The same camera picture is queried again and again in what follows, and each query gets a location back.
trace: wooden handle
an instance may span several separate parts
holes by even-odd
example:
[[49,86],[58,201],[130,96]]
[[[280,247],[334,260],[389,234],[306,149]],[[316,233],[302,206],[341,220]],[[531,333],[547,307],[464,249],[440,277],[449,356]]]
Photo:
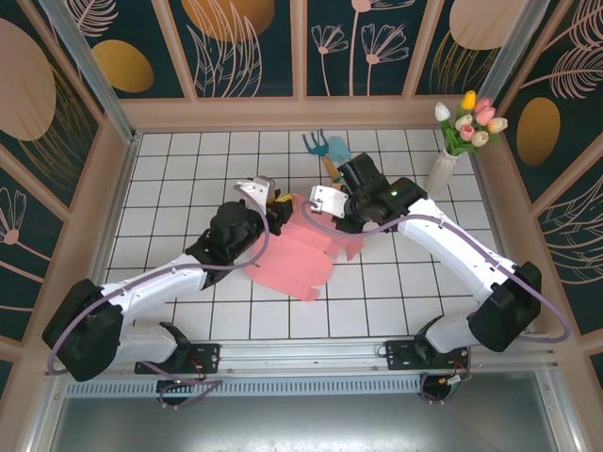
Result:
[[335,169],[335,166],[333,165],[333,162],[331,161],[331,159],[329,158],[328,155],[324,155],[322,157],[322,163],[324,164],[324,168],[327,169],[327,172],[329,173],[329,177],[331,178],[332,181],[336,182],[339,179],[341,179],[339,172],[337,171],[337,169]]

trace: black bracket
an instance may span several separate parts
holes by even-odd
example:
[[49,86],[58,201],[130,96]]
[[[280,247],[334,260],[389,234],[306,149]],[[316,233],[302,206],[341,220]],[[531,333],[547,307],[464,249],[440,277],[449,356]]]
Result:
[[[193,362],[200,362],[203,365],[199,369],[201,373],[217,374],[220,365],[220,344],[191,344],[188,355],[180,366],[175,366],[169,362],[156,364],[164,372],[174,375],[197,374],[197,366]],[[155,372],[149,369],[143,363],[136,363],[134,373],[137,375],[155,375]]]
[[450,353],[438,353],[433,356],[431,362],[426,362],[416,353],[415,339],[400,341],[387,341],[383,344],[385,348],[384,358],[387,360],[389,370],[453,370],[454,362],[467,368],[468,350],[456,348]]

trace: dark green wallpaper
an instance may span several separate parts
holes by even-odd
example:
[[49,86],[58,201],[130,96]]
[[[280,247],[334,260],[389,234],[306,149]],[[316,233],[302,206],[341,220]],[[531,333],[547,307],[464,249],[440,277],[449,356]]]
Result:
[[0,145],[69,206],[98,123],[14,0],[0,2],[0,42]]
[[573,3],[505,112],[533,202],[603,133],[603,25],[600,16],[583,17],[587,5]]
[[0,169],[0,335],[21,341],[63,223]]
[[425,2],[381,3],[360,12],[349,0],[308,1],[308,96],[351,95],[350,65],[353,95],[402,93]]
[[232,5],[235,14],[225,0],[170,0],[197,95],[292,96],[289,0]]
[[603,158],[538,218],[582,334],[603,328]]
[[4,388],[7,387],[8,377],[10,376],[11,369],[12,363],[10,361],[0,360],[0,400],[2,400]]

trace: pink cloth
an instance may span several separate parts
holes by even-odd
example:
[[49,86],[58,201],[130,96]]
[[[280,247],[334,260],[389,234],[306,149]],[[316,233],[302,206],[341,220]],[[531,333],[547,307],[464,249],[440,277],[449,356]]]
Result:
[[[344,248],[351,260],[364,245],[363,239],[347,239],[328,235],[312,226],[302,215],[305,199],[294,196],[293,215],[283,226],[281,235],[271,235],[268,248],[253,266],[246,267],[247,275],[290,297],[304,301],[317,299],[322,286],[331,277],[333,261]],[[334,229],[331,215],[313,214],[320,224]],[[253,254],[259,252],[263,238],[255,242]]]

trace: flower vase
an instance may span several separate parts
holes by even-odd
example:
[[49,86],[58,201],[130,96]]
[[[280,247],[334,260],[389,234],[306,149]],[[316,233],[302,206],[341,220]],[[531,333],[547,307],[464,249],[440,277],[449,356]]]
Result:
[[458,160],[459,155],[451,155],[448,151],[438,155],[425,185],[425,190],[430,196],[437,196],[446,189]]

